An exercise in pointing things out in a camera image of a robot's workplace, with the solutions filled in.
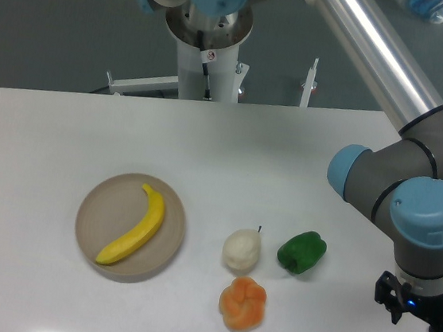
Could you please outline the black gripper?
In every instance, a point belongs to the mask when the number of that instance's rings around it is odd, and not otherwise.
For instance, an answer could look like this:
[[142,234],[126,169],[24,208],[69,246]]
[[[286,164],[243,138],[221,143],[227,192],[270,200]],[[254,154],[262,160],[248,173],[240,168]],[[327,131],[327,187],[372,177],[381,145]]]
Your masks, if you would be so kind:
[[402,314],[410,313],[430,325],[443,326],[443,294],[425,297],[413,293],[409,283],[400,283],[389,271],[375,282],[375,301],[385,306],[397,324]]

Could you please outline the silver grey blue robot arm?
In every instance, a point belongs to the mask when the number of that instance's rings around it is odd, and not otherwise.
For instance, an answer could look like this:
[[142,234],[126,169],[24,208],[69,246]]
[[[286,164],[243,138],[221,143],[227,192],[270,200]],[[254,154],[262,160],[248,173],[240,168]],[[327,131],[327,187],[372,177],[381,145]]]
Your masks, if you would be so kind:
[[[183,99],[235,102],[237,63],[225,49],[252,27],[263,0],[138,0],[163,9],[169,31],[191,49],[178,62]],[[395,274],[378,280],[375,299],[393,321],[410,312],[443,332],[443,100],[373,0],[305,0],[332,27],[400,135],[380,151],[351,145],[328,166],[328,182],[394,243]]]

